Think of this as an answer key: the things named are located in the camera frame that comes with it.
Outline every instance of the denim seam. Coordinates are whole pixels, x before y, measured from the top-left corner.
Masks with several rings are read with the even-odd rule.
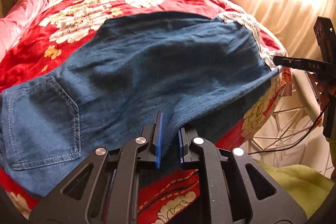
[[[72,122],[74,122],[74,127],[73,127],[74,146],[73,146],[73,148],[75,149],[75,151],[73,153],[69,153],[69,154],[66,154],[66,155],[60,155],[60,156],[45,158],[45,159],[41,159],[41,160],[17,162],[17,156],[16,156],[16,151],[15,151],[16,148],[13,145],[13,143],[16,143],[16,138],[11,133],[11,128],[13,127],[11,125],[12,116],[13,116],[11,114],[13,112],[13,107],[11,106],[12,95],[19,94],[19,93],[28,93],[28,92],[30,92],[32,90],[36,90],[37,88],[40,88],[42,85],[46,85],[48,83],[51,84],[51,86],[50,86],[51,88],[54,88],[55,90],[58,91],[58,93],[66,100],[66,102],[70,106],[71,113],[73,115]],[[80,121],[79,121],[78,106],[72,100],[72,98],[65,92],[65,90],[60,86],[60,84],[57,82],[57,80],[53,76],[51,78],[35,85],[34,87],[23,88],[23,89],[20,89],[20,90],[14,91],[14,92],[10,92],[10,93],[6,92],[6,94],[9,95],[8,131],[9,131],[9,137],[10,137],[11,146],[12,146],[12,150],[13,150],[13,157],[14,157],[14,160],[16,161],[16,163],[10,164],[11,167],[13,168],[13,170],[25,170],[25,169],[31,169],[31,168],[34,168],[34,167],[42,167],[42,166],[47,166],[47,165],[53,165],[53,164],[57,164],[57,163],[61,163],[61,162],[69,161],[69,160],[75,160],[75,159],[77,159],[81,156],[81,138],[80,138],[80,126],[79,126]],[[61,157],[69,157],[69,158],[64,159],[64,160],[60,160],[60,161],[56,161],[56,162],[50,162],[50,163],[42,164],[45,161],[52,160],[52,159],[57,159],[57,158],[61,158]]]

